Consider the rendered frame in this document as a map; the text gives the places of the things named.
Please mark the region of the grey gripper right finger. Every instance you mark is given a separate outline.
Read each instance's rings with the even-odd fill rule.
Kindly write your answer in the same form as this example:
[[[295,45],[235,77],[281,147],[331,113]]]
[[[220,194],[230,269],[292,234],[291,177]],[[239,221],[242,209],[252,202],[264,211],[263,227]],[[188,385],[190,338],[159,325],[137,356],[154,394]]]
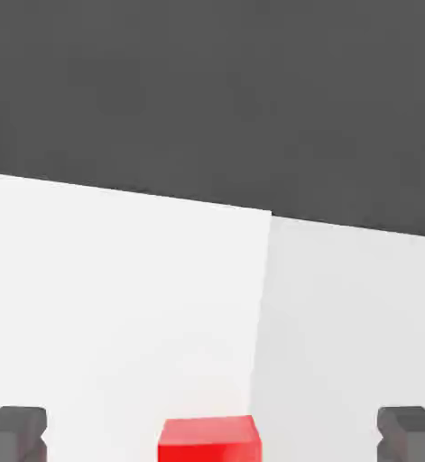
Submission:
[[[382,407],[376,426],[382,435],[377,462],[425,462],[425,408]]]

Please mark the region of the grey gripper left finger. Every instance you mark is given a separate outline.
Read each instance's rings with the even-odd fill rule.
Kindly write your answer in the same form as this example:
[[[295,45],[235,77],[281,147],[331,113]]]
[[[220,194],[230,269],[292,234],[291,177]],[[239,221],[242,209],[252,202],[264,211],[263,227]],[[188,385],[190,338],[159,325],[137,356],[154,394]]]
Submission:
[[[47,426],[42,407],[0,407],[0,462],[47,462]]]

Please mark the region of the small red cube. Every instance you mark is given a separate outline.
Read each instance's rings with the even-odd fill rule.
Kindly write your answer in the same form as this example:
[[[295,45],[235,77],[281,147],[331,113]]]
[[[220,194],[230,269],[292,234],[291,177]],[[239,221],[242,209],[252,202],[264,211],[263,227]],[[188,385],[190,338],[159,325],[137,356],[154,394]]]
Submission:
[[[157,462],[263,462],[263,446],[251,415],[167,419]]]

